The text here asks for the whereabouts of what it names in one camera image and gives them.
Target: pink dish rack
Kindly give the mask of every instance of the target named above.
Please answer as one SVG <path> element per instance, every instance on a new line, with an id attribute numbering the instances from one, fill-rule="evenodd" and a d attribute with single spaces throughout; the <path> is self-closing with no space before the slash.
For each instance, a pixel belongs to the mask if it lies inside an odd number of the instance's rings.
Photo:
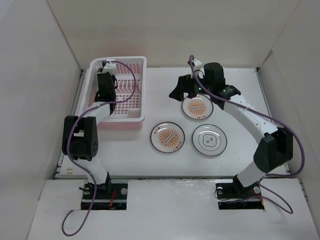
<path id="1" fill-rule="evenodd" d="M 93 60 L 85 75 L 79 112 L 84 112 L 94 103 L 96 92 L 98 91 L 97 72 L 102 67 L 102 62 L 107 59 L 123 62 L 132 69 L 136 78 L 135 93 L 129 101 L 118 103 L 113 113 L 98 124 L 98 128 L 107 130 L 141 129 L 145 119 L 146 98 L 147 59 L 144 56 L 113 56 Z M 116 64 L 115 77 L 118 82 L 118 88 L 115 90 L 116 100 L 125 100 L 133 92 L 134 78 L 130 71 L 121 64 Z"/>

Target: dish rack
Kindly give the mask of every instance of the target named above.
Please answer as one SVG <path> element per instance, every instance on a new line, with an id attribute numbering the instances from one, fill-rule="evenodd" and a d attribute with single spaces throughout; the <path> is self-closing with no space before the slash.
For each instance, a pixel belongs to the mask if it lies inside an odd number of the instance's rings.
<path id="1" fill-rule="evenodd" d="M 114 59 L 127 64 L 133 71 L 136 79 L 135 93 L 132 98 L 123 103 L 117 103 L 113 113 L 104 118 L 99 129 L 136 130 L 142 128 L 145 119 L 146 97 L 146 70 L 147 59 L 144 56 L 103 57 L 93 60 L 84 78 L 83 97 L 79 112 L 82 113 L 92 106 L 98 91 L 98 69 L 102 68 L 103 61 Z M 122 64 L 116 64 L 118 87 L 115 90 L 116 101 L 127 99 L 134 89 L 134 78 L 131 72 Z"/>

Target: white dish rack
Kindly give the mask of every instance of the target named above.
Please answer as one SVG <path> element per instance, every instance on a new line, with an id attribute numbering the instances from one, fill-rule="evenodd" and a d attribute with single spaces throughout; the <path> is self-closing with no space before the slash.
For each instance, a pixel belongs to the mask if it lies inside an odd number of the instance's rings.
<path id="1" fill-rule="evenodd" d="M 79 112 L 84 112 L 94 103 L 98 91 L 97 72 L 99 68 L 102 68 L 102 62 L 107 59 L 114 59 L 127 64 L 135 75 L 136 86 L 133 97 L 127 102 L 117 103 L 112 115 L 103 119 L 98 127 L 113 130 L 141 129 L 142 122 L 145 119 L 146 97 L 147 59 L 144 56 L 103 57 L 93 60 L 84 78 L 84 91 Z M 116 64 L 115 77 L 118 83 L 118 88 L 115 90 L 116 101 L 125 100 L 133 92 L 134 78 L 125 66 L 118 63 Z"/>

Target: plate with orange design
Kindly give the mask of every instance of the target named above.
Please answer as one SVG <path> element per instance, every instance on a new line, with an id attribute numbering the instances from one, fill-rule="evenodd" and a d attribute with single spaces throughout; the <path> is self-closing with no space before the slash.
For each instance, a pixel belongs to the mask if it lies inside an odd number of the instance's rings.
<path id="1" fill-rule="evenodd" d="M 182 102 L 182 110 L 189 118 L 207 119 L 214 111 L 214 105 L 205 95 L 197 94 L 194 98 L 186 97 Z"/>
<path id="2" fill-rule="evenodd" d="M 185 132 L 174 122 L 157 124 L 150 134 L 151 144 L 159 152 L 170 154 L 178 151 L 185 143 Z"/>

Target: plate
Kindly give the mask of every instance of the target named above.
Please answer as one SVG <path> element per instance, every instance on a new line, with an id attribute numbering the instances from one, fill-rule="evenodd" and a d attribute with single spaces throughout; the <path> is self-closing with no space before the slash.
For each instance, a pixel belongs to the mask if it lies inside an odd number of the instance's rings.
<path id="1" fill-rule="evenodd" d="M 195 120 L 207 119 L 214 111 L 212 101 L 205 95 L 197 94 L 194 98 L 186 97 L 182 102 L 182 111 Z"/>
<path id="2" fill-rule="evenodd" d="M 219 127 L 204 124 L 197 127 L 192 134 L 194 147 L 203 155 L 217 156 L 227 147 L 227 136 Z"/>
<path id="3" fill-rule="evenodd" d="M 152 129 L 150 140 L 159 152 L 170 154 L 178 151 L 184 145 L 185 133 L 179 125 L 165 121 Z"/>

